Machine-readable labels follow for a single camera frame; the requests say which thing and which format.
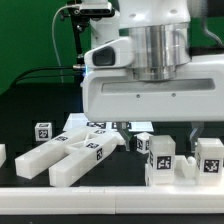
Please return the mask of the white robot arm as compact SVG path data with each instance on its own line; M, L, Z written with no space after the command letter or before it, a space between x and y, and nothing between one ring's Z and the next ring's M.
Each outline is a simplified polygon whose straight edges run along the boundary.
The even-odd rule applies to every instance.
M85 54L83 109L115 122L125 140L131 121L190 122L195 141L209 121L224 121L224 43L202 25L213 46L189 49L192 17L206 0L118 0L124 35Z

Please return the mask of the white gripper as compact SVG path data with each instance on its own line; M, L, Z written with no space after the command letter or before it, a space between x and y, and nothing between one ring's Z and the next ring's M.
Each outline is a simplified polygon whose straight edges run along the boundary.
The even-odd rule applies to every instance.
M125 68L90 71L83 81L83 110L91 121L117 122L127 151L127 122L192 122L194 153L203 122L224 121L224 54L195 56L177 68L174 79L161 82L135 80Z

